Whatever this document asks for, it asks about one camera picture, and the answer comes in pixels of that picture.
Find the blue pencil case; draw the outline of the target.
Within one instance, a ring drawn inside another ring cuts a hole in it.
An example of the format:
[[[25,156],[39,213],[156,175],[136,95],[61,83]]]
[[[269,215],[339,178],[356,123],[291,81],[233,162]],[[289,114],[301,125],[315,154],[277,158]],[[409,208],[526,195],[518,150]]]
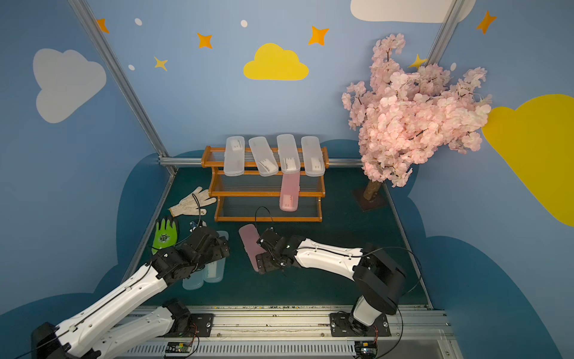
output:
[[[204,284],[203,272],[194,272],[182,281],[184,290],[198,290]]]
[[[223,280],[226,257],[206,264],[203,269],[203,281],[209,284],[216,284]]]

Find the pink pencil case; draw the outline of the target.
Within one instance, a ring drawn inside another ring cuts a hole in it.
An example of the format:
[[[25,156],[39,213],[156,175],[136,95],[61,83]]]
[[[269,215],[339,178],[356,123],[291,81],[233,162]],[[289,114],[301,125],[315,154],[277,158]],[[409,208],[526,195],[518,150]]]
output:
[[[239,228],[239,236],[255,272],[259,271],[257,256],[265,253],[265,249],[258,244],[259,232],[254,224],[246,224]]]
[[[284,174],[280,190],[280,209],[284,212],[294,212],[298,208],[300,193],[300,173]]]

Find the clear pencil case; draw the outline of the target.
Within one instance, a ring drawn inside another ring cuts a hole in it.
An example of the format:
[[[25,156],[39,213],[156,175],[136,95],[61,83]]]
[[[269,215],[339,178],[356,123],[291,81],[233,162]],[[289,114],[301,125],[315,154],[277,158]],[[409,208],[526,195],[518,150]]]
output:
[[[245,173],[245,138],[228,137],[224,152],[224,174],[227,177],[238,177]]]
[[[299,172],[300,158],[294,136],[291,134],[278,135],[277,149],[282,172],[284,174]]]
[[[249,146],[262,177],[269,177],[278,173],[279,166],[265,137],[259,136],[249,139]]]
[[[323,176],[325,163],[319,139],[315,136],[304,136],[301,138],[301,148],[306,176]]]

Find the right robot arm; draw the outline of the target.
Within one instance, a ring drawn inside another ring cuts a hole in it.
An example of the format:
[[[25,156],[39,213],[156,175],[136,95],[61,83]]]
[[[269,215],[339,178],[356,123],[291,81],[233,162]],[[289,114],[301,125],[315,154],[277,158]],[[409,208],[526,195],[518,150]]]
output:
[[[341,248],[304,236],[287,239],[271,228],[258,236],[255,245],[258,249],[249,258],[260,274],[297,267],[320,269],[353,281],[360,297],[348,322],[357,333],[372,327],[380,316],[399,311],[406,274],[383,248]]]

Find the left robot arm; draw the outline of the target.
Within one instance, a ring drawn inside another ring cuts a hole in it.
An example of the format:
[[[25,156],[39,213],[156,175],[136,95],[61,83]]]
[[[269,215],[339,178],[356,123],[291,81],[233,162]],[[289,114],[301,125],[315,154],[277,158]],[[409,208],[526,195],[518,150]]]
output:
[[[177,299],[125,325],[121,320],[148,299],[229,255],[225,236],[208,227],[196,228],[186,239],[159,249],[127,280],[79,314],[34,329],[31,357],[115,358],[154,337],[196,337],[192,315]]]

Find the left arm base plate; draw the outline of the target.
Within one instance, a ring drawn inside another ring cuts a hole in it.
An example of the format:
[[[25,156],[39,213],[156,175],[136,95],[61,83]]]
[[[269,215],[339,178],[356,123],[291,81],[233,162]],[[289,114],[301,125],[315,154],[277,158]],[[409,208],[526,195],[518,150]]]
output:
[[[163,337],[210,337],[214,314],[185,314],[174,320],[172,327]]]

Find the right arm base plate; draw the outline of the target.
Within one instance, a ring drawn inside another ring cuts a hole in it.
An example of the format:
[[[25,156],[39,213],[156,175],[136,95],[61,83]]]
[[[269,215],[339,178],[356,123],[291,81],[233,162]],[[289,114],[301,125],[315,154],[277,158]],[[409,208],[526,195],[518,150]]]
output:
[[[350,313],[338,311],[329,315],[333,337],[390,337],[390,324],[385,314],[381,314],[371,326],[355,320]]]

